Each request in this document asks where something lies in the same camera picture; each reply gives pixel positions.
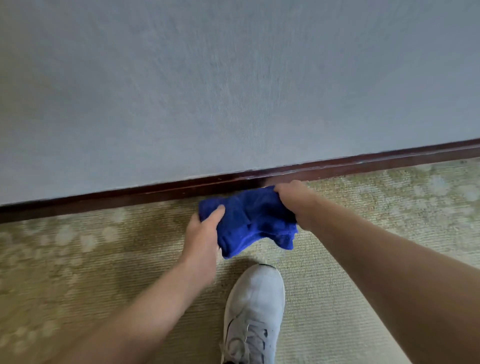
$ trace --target textured wall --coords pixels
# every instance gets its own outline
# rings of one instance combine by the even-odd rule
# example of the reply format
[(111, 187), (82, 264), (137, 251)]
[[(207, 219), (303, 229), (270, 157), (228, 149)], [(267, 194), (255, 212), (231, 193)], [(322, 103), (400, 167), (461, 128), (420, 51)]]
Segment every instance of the textured wall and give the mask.
[(3, 0), (0, 204), (480, 137), (480, 5)]

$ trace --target white sneaker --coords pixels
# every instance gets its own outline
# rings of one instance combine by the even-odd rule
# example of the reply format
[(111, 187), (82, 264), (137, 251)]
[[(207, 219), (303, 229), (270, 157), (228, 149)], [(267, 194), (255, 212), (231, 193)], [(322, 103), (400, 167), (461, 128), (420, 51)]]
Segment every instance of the white sneaker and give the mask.
[(266, 264), (248, 268), (228, 296), (222, 363), (274, 364), (284, 308), (280, 272)]

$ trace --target left hand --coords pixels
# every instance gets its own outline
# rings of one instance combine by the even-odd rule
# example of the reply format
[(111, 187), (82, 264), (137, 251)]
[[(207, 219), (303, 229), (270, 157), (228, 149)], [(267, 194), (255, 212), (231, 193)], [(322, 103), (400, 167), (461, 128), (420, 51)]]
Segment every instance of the left hand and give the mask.
[(216, 259), (220, 249), (217, 243), (216, 226), (225, 214), (220, 205), (203, 222), (197, 213), (192, 215), (185, 233), (185, 243), (179, 263), (185, 264), (199, 280), (202, 288), (215, 279)]

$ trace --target beige carpet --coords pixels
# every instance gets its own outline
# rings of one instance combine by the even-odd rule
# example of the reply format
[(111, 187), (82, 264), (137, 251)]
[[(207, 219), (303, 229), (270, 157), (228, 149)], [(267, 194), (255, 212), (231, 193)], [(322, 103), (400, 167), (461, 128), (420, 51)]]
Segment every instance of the beige carpet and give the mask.
[[(480, 159), (311, 182), (390, 231), (480, 267)], [(41, 363), (125, 305), (177, 258), (196, 199), (0, 225), (0, 362)], [(287, 306), (277, 363), (407, 363), (309, 233), (223, 261), (155, 363), (219, 363), (228, 292), (252, 261), (275, 265)]]

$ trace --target wooden baseboard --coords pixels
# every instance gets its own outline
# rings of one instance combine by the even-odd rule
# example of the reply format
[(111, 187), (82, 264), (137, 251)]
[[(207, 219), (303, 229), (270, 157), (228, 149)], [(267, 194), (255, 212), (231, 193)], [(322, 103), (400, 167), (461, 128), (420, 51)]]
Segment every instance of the wooden baseboard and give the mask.
[(0, 223), (480, 157), (480, 139), (0, 206)]

